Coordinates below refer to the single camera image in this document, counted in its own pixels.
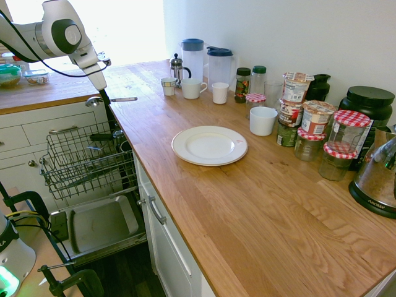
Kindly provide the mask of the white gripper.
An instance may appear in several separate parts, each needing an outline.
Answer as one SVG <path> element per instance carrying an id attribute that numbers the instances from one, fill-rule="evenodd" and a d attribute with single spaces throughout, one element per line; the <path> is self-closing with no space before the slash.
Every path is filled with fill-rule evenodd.
<path id="1" fill-rule="evenodd" d="M 103 102 L 109 105 L 111 102 L 105 90 L 107 87 L 105 76 L 98 62 L 81 62 L 80 68 L 83 70 L 84 74 L 87 75 L 93 86 L 99 91 Z"/>

